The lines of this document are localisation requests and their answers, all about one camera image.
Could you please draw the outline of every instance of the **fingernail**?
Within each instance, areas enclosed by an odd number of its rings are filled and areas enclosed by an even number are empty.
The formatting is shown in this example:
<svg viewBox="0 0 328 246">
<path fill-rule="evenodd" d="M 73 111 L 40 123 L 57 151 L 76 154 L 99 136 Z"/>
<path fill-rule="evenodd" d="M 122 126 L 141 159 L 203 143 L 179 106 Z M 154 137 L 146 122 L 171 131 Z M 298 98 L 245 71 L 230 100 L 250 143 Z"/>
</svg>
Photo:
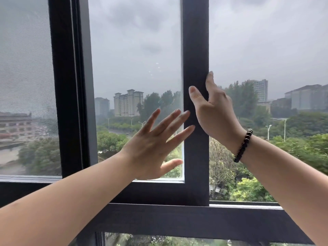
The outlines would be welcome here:
<svg viewBox="0 0 328 246">
<path fill-rule="evenodd" d="M 196 90 L 196 87 L 195 86 L 190 86 L 189 87 L 189 92 L 190 93 L 193 93 L 195 90 Z"/>
</svg>

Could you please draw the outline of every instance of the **sky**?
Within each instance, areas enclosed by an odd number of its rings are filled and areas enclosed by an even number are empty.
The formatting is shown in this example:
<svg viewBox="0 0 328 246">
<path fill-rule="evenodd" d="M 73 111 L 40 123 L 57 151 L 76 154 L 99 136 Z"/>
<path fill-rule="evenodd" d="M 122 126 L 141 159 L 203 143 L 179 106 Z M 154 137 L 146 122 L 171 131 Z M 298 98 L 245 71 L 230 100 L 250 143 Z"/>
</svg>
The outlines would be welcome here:
<svg viewBox="0 0 328 246">
<path fill-rule="evenodd" d="M 328 84 L 328 0 L 210 0 L 209 63 L 223 87 L 268 98 Z M 89 0 L 94 96 L 179 91 L 180 0 Z M 47 0 L 0 0 L 0 111 L 54 107 Z"/>
</svg>

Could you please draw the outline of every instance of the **left arm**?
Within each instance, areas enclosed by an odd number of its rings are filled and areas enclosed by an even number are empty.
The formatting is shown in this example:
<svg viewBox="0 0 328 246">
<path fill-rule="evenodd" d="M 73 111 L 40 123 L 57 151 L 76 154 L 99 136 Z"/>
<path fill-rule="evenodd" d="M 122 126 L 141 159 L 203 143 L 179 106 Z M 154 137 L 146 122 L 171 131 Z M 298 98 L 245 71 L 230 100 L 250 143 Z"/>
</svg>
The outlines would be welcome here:
<svg viewBox="0 0 328 246">
<path fill-rule="evenodd" d="M 182 164 L 162 163 L 193 132 L 190 126 L 167 141 L 189 112 L 177 110 L 151 130 L 159 113 L 116 155 L 2 207 L 0 245 L 67 246 L 134 179 L 156 179 Z"/>
</svg>

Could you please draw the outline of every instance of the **black beaded bracelet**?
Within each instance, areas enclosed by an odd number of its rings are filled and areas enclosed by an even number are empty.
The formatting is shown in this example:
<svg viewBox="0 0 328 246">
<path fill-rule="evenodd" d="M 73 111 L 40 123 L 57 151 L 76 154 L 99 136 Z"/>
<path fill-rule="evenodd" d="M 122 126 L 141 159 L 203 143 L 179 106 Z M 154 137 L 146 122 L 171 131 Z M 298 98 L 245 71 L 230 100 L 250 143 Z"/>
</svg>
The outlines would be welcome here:
<svg viewBox="0 0 328 246">
<path fill-rule="evenodd" d="M 237 153 L 236 156 L 234 156 L 234 162 L 239 162 L 243 153 L 245 152 L 245 149 L 247 148 L 247 144 L 249 143 L 249 139 L 251 138 L 253 134 L 253 130 L 250 128 L 248 129 L 246 135 L 245 135 L 245 139 L 243 144 L 241 145 L 239 152 Z"/>
</svg>

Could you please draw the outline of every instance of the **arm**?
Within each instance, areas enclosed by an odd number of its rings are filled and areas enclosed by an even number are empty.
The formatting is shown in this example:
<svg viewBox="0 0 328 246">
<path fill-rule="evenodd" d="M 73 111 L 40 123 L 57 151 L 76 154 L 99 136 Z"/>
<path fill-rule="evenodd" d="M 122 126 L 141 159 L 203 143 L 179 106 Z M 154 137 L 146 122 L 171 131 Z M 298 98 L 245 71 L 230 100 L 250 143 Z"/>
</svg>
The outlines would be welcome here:
<svg viewBox="0 0 328 246">
<path fill-rule="evenodd" d="M 191 86 L 191 99 L 204 131 L 237 154 L 246 131 L 232 101 L 213 80 L 206 79 L 209 100 Z M 328 241 L 328 176 L 256 136 L 251 136 L 241 161 L 317 246 Z"/>
<path fill-rule="evenodd" d="M 0 245 L 67 246 L 134 179 L 156 179 L 182 164 L 162 164 L 194 130 L 190 126 L 167 141 L 189 116 L 180 112 L 151 131 L 157 109 L 120 153 L 1 208 Z"/>
</svg>

